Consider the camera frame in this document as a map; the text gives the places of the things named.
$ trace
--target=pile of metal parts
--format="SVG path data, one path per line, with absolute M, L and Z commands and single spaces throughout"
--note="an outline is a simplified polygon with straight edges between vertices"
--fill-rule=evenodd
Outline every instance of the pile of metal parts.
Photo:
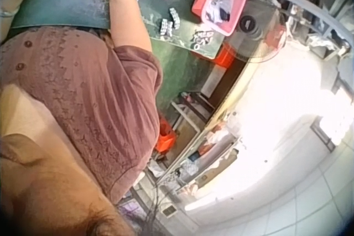
M 212 41 L 212 37 L 214 36 L 214 32 L 212 30 L 209 31 L 197 31 L 193 35 L 193 44 L 192 49 L 199 50 L 202 46 L 209 44 Z
M 180 19 L 176 9 L 170 8 L 169 12 L 173 21 L 171 22 L 168 21 L 167 19 L 162 19 L 161 28 L 160 28 L 161 36 L 167 35 L 169 37 L 172 37 L 172 29 L 178 30 L 180 27 Z

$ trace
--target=white floor tile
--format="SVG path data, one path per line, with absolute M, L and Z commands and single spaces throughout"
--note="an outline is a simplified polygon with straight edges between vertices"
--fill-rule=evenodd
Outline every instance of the white floor tile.
M 322 176 L 320 169 L 315 168 L 308 176 L 303 179 L 298 185 L 296 185 L 296 194 L 299 195 L 305 191 L 309 186 L 311 186 L 315 181 L 317 181 Z
M 247 223 L 242 236 L 260 236 L 266 232 L 268 215 L 256 218 Z
M 348 183 L 335 197 L 334 202 L 337 205 L 339 213 L 344 222 L 347 223 L 353 216 L 353 184 Z
M 296 236 L 333 236 L 342 229 L 343 221 L 331 201 L 296 226 Z
M 295 236 L 295 225 L 284 228 L 272 234 L 267 234 L 267 236 Z
M 304 192 L 296 198 L 297 219 L 303 219 L 307 215 L 317 211 L 332 199 L 329 188 L 323 177 L 320 177 Z
M 256 218 L 259 218 L 261 216 L 264 216 L 265 214 L 268 214 L 270 212 L 270 204 L 267 204 L 259 209 L 256 209 L 255 211 L 251 212 L 249 214 L 249 219 L 253 220 Z
M 295 224 L 295 222 L 295 199 L 292 199 L 285 205 L 270 213 L 266 234 L 270 234 L 289 225 Z
M 228 229 L 225 236 L 242 236 L 242 233 L 246 227 L 246 223 L 242 223 L 233 228 Z
M 333 196 L 354 179 L 354 151 L 346 148 L 334 164 L 324 172 Z
M 292 200 L 294 198 L 295 198 L 295 189 L 291 189 L 290 191 L 288 191 L 284 195 L 280 196 L 278 199 L 274 200 L 271 203 L 270 210 L 275 210 L 275 209 L 285 205 L 286 203 L 288 203 L 290 200 Z

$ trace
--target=green work table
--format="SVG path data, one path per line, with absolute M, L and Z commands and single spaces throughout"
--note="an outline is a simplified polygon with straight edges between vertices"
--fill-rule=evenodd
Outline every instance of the green work table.
M 192 14 L 194 0 L 139 0 L 143 20 L 152 39 L 165 41 L 189 50 L 197 30 L 210 30 Z M 170 19 L 169 8 L 174 7 L 180 16 L 180 28 L 173 36 L 160 36 L 163 18 Z M 72 25 L 108 29 L 110 27 L 108 0 L 25 0 L 16 15 L 12 28 L 39 25 Z M 215 58 L 224 36 L 215 33 L 213 40 L 198 51 L 205 57 Z

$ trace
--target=woman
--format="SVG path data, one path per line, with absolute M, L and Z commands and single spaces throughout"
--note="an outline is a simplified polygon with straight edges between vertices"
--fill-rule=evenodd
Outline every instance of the woman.
M 22 0 L 1 0 L 1 40 Z M 30 235 L 133 235 L 116 204 L 159 131 L 162 73 L 136 0 L 110 0 L 114 49 L 69 27 L 1 46 L 1 204 Z

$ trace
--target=short sleeve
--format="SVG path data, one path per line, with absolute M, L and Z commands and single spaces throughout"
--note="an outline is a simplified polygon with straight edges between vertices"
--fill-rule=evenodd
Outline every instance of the short sleeve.
M 157 58 L 135 46 L 120 46 L 114 51 L 136 89 L 146 92 L 151 88 L 150 93 L 155 97 L 162 84 L 162 70 Z
M 147 154 L 143 158 L 136 161 L 136 164 L 132 164 L 125 172 L 122 173 L 119 179 L 113 184 L 110 189 L 109 198 L 113 204 L 119 202 L 120 199 L 129 191 L 134 182 L 139 177 L 139 174 L 145 169 L 148 163 L 150 154 Z

